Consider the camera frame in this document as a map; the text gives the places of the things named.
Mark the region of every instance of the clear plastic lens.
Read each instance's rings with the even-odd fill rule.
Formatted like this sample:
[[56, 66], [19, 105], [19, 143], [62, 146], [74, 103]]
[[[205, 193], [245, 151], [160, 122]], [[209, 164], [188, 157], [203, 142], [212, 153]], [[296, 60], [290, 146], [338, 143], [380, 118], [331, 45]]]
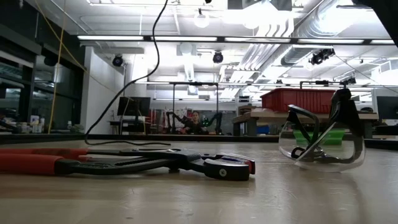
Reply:
[[364, 161], [363, 138], [353, 136], [341, 123], [321, 124], [318, 138], [314, 125], [286, 122], [279, 138], [279, 150], [295, 165], [323, 172], [341, 172]]

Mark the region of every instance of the table surface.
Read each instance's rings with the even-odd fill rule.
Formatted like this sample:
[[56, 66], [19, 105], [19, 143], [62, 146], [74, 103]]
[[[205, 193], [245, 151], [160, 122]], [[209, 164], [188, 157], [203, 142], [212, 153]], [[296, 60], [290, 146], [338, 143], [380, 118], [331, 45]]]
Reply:
[[[65, 177], [0, 174], [2, 224], [16, 223], [397, 223], [398, 152], [368, 149], [343, 173], [303, 170], [277, 144], [173, 142], [202, 153], [255, 158], [257, 174], [228, 182], [166, 168]], [[4, 147], [86, 147], [82, 141]], [[127, 148], [109, 145], [96, 148]]]
[[[277, 120], [286, 120], [288, 116], [288, 113], [276, 113], [273, 112], [272, 110], [269, 109], [263, 109], [263, 108], [256, 108], [254, 110], [252, 110], [251, 112], [247, 112], [243, 115], [237, 116], [235, 118], [233, 118], [232, 122], [233, 123], [241, 123], [241, 122], [245, 122], [250, 118], [260, 118], [261, 121], [277, 121]], [[329, 114], [316, 114], [316, 116], [319, 119], [329, 119]], [[298, 114], [299, 118], [307, 118], [305, 116], [302, 116], [300, 114]], [[359, 118], [360, 119], [373, 119], [373, 120], [377, 120], [379, 119], [379, 115], [376, 113], [371, 113], [371, 114], [359, 114]]]

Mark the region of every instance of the red plastic bin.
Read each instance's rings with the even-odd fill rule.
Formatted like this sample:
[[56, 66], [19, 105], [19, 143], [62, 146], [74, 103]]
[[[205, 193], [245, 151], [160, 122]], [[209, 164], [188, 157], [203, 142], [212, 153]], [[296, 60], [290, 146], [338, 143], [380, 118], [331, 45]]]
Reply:
[[288, 112], [287, 106], [295, 105], [312, 113], [327, 114], [334, 93], [334, 90], [278, 88], [261, 96], [262, 107], [275, 112]]

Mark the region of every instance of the black cable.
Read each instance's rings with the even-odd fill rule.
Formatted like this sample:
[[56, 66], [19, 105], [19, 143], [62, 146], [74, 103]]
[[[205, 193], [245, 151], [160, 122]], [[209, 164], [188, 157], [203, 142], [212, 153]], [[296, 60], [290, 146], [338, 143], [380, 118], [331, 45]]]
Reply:
[[134, 84], [136, 81], [142, 79], [142, 78], [147, 78], [149, 76], [151, 76], [159, 67], [160, 64], [160, 53], [159, 53], [159, 48], [157, 47], [157, 43], [156, 43], [156, 39], [155, 39], [155, 28], [156, 28], [156, 24], [159, 21], [160, 17], [162, 16], [167, 3], [169, 0], [165, 0], [164, 6], [161, 10], [161, 12], [159, 13], [159, 15], [156, 18], [156, 21], [154, 23], [154, 26], [152, 27], [152, 38], [154, 40], [154, 44], [155, 44], [155, 48], [156, 48], [156, 54], [157, 54], [157, 63], [155, 68], [153, 69], [153, 71], [151, 71], [150, 73], [148, 73], [146, 76], [137, 78], [129, 83], [127, 83], [117, 94], [116, 96], [111, 100], [111, 102], [107, 105], [107, 107], [105, 108], [105, 110], [102, 112], [101, 116], [99, 116], [99, 118], [94, 122], [93, 125], [91, 125], [91, 127], [87, 130], [87, 133], [85, 134], [85, 143], [87, 145], [91, 145], [91, 146], [98, 146], [98, 145], [103, 145], [103, 144], [111, 144], [111, 143], [127, 143], [127, 144], [132, 144], [135, 146], [148, 146], [148, 145], [154, 145], [154, 144], [158, 144], [158, 145], [163, 145], [163, 146], [170, 146], [170, 144], [168, 143], [161, 143], [161, 142], [150, 142], [150, 143], [133, 143], [133, 142], [129, 142], [129, 141], [108, 141], [108, 142], [99, 142], [99, 143], [89, 143], [88, 142], [88, 135], [90, 133], [90, 131], [102, 120], [102, 118], [105, 116], [106, 112], [110, 109], [110, 107], [112, 106], [112, 104], [117, 100], [117, 98], [126, 90], [127, 87], [129, 87], [130, 85]]
[[[358, 69], [352, 67], [349, 63], [347, 63], [346, 61], [344, 61], [343, 59], [341, 59], [341, 58], [340, 58], [339, 56], [337, 56], [336, 54], [335, 54], [335, 56], [336, 56], [338, 59], [340, 59], [342, 62], [344, 62], [346, 65], [350, 66], [353, 70], [355, 70], [355, 71], [358, 72], [359, 74], [361, 74], [361, 75], [365, 76], [366, 78], [368, 78], [368, 79], [374, 81], [371, 77], [369, 77], [369, 76], [363, 74], [362, 72], [358, 71]], [[398, 94], [398, 91], [395, 91], [395, 90], [393, 90], [392, 88], [388, 88], [388, 87], [386, 87], [385, 85], [382, 85], [382, 84], [380, 84], [380, 83], [378, 83], [378, 82], [376, 82], [376, 81], [374, 81], [374, 82], [377, 83], [378, 85], [383, 86], [384, 88], [386, 88], [386, 89], [388, 89], [388, 90], [390, 90], [390, 91], [393, 91], [394, 93], [397, 93], [397, 94]]]

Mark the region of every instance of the ceiling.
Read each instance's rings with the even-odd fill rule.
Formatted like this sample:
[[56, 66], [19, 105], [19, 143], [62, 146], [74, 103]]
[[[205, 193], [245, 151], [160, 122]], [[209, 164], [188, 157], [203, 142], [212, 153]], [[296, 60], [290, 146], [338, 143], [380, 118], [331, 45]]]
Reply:
[[[298, 23], [321, 1], [321, 0], [299, 0], [303, 2], [302, 10], [291, 12], [294, 24]], [[44, 14], [62, 26], [63, 14], [60, 8], [64, 5], [64, 0], [27, 0], [36, 7], [39, 4]], [[98, 3], [134, 3], [151, 5], [146, 7], [115, 7], [115, 6], [94, 6]], [[203, 6], [203, 0], [180, 0], [181, 6], [170, 6], [174, 1], [169, 2], [163, 13], [156, 29], [159, 35], [223, 35], [223, 36], [253, 36], [258, 29], [248, 29], [242, 23], [244, 17], [236, 18], [241, 15], [238, 11], [227, 11], [227, 0], [214, 0], [210, 5]], [[65, 29], [70, 34], [104, 34], [104, 35], [147, 35], [151, 34], [153, 23], [160, 12], [164, 0], [66, 0], [66, 13], [68, 14]], [[210, 24], [206, 28], [198, 28], [194, 24], [194, 17], [198, 14], [198, 8], [202, 7], [203, 13], [210, 17]], [[372, 11], [361, 11], [360, 16], [356, 16], [353, 24], [340, 32], [337, 37], [344, 38], [384, 38], [390, 39], [385, 28]], [[272, 17], [267, 17], [262, 22], [272, 22]], [[146, 63], [149, 70], [156, 64], [156, 51], [153, 43], [150, 42], [99, 42], [102, 49], [114, 49], [119, 47], [142, 47], [145, 51]], [[170, 80], [171, 77], [184, 79], [181, 75], [184, 72], [184, 62], [181, 56], [177, 56], [178, 43], [159, 43], [160, 66], [150, 80]], [[220, 50], [224, 55], [223, 63], [239, 63], [248, 51], [249, 44], [197, 44], [198, 50]], [[378, 58], [398, 57], [398, 49], [395, 47], [375, 47], [375, 46], [335, 46], [336, 55], [345, 60], [354, 68], [365, 68], [364, 66]], [[113, 55], [103, 54], [104, 57], [112, 58]], [[193, 67], [196, 74], [209, 79], [213, 75], [218, 75], [221, 64], [214, 64], [211, 54], [195, 56]], [[342, 62], [337, 57], [332, 57], [321, 65], [314, 66], [313, 69], [288, 68], [284, 72], [272, 74], [272, 78], [267, 82], [274, 82], [275, 78], [287, 74], [284, 79], [286, 83], [297, 83], [300, 80], [309, 79], [333, 79], [338, 75], [344, 74], [352, 68]], [[367, 79], [357, 75], [357, 79]]]

